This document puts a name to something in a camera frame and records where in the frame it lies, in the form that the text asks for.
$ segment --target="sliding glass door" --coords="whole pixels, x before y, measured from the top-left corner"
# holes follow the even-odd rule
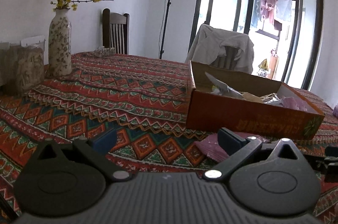
[[[202,23],[248,34],[254,43],[253,74],[267,59],[267,77],[308,89],[319,51],[323,0],[197,0],[190,45]]]

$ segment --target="floral patterned vase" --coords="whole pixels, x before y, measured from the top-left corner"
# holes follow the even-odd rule
[[[68,9],[55,10],[56,14],[50,23],[48,39],[48,75],[51,77],[65,76],[72,72],[70,38],[72,25]]]

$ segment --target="silver screw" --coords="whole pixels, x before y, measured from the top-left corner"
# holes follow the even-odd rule
[[[222,173],[216,169],[211,169],[209,171],[206,171],[204,175],[207,178],[215,179],[215,178],[220,178],[222,176]]]
[[[129,177],[129,172],[126,171],[116,171],[113,173],[113,177],[118,180],[127,179]]]

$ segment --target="ridged gray surface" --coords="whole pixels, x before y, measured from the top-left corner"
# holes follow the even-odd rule
[[[15,224],[319,224],[311,215],[295,219],[259,217],[239,207],[221,184],[195,173],[139,173],[115,183],[89,210],[67,218],[24,213]]]

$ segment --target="open box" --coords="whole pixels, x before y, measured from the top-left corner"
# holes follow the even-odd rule
[[[189,66],[188,129],[217,132],[226,127],[236,132],[309,140],[315,136],[324,119],[324,113],[319,108],[282,82],[196,62],[190,62]],[[236,91],[258,97],[271,93],[277,93],[278,97],[299,97],[316,113],[211,94],[213,84],[205,72]]]

